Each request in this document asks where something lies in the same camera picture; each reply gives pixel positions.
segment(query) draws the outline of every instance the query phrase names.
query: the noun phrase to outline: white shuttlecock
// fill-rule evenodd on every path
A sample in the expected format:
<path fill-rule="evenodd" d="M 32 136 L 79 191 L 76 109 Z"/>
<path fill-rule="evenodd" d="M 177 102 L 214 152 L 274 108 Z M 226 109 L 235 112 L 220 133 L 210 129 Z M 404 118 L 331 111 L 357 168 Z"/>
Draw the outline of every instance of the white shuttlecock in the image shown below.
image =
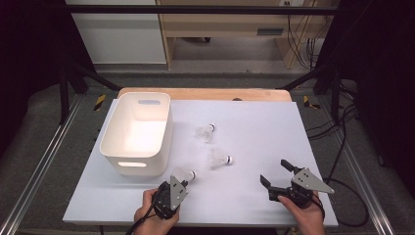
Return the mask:
<path fill-rule="evenodd" d="M 233 158 L 223 153 L 219 149 L 212 149 L 208 156 L 208 164 L 211 168 L 216 168 L 221 165 L 231 165 L 234 162 Z"/>
<path fill-rule="evenodd" d="M 196 178 L 196 172 L 185 167 L 176 167 L 171 175 L 174 176 L 179 182 L 190 182 Z"/>
<path fill-rule="evenodd" d="M 214 124 L 205 125 L 196 129 L 196 137 L 208 143 L 211 135 L 214 132 Z"/>

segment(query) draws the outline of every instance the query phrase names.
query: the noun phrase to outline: white wall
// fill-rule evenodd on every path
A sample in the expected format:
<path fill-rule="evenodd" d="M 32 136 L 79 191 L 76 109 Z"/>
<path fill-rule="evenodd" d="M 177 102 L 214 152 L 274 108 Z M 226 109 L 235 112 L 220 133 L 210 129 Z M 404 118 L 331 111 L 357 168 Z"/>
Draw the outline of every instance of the white wall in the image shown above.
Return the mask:
<path fill-rule="evenodd" d="M 67 0 L 67 4 L 156 5 L 155 0 Z M 94 64 L 165 64 L 156 14 L 72 14 Z"/>

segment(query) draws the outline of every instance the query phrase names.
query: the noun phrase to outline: cabinet door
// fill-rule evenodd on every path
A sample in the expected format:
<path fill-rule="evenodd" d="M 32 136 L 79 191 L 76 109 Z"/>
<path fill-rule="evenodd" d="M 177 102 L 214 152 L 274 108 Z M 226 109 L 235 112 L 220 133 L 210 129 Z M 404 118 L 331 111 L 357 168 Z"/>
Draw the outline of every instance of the cabinet door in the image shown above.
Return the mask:
<path fill-rule="evenodd" d="M 67 4 L 155 5 L 153 0 L 67 0 Z M 157 14 L 72 14 L 94 64 L 165 64 Z"/>

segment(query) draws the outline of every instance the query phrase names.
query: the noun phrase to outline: tabletop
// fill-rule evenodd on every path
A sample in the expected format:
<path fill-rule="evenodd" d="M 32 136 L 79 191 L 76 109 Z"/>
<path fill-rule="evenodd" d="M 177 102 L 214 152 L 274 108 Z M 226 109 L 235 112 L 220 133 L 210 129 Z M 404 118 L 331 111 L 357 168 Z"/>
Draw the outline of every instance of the tabletop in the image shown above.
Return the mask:
<path fill-rule="evenodd" d="M 157 177 L 119 174 L 99 151 L 101 132 L 64 221 L 130 225 L 135 210 L 141 207 L 144 190 L 157 188 L 169 180 L 175 167 L 184 166 L 198 176 L 187 187 L 189 195 L 182 203 L 178 226 L 296 225 L 284 206 L 268 200 L 267 190 L 259 182 L 262 174 L 273 186 L 290 186 L 293 174 L 280 166 L 282 159 L 308 167 L 321 178 L 297 104 L 290 102 L 287 91 L 124 88 L 119 95 L 141 91 L 164 92 L 172 99 L 174 131 L 165 173 Z M 235 98 L 243 101 L 232 101 Z M 102 129 L 108 125 L 116 103 L 114 99 Z M 198 126 L 211 122 L 217 130 L 208 144 L 194 137 Z M 234 163 L 208 168 L 207 155 L 215 149 L 232 156 Z M 320 194 L 320 199 L 326 211 L 325 226 L 337 226 L 327 194 Z"/>

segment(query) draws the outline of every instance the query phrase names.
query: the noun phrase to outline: hand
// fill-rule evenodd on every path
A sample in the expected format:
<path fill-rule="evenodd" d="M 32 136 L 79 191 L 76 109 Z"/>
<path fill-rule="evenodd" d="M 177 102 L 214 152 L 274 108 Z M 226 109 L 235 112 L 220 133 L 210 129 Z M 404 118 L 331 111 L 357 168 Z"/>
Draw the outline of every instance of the hand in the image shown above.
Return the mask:
<path fill-rule="evenodd" d="M 299 224 L 299 230 L 304 235 L 324 234 L 322 211 L 313 203 L 306 209 L 301 209 L 289 198 L 278 196 L 278 200 L 293 214 Z"/>
<path fill-rule="evenodd" d="M 146 214 L 152 204 L 152 196 L 156 192 L 157 189 L 144 191 L 143 206 L 135 212 L 134 221 Z M 155 214 L 155 211 L 152 210 L 149 214 L 150 217 L 134 230 L 134 235 L 165 235 L 179 220 L 179 211 L 171 219 L 161 219 Z"/>

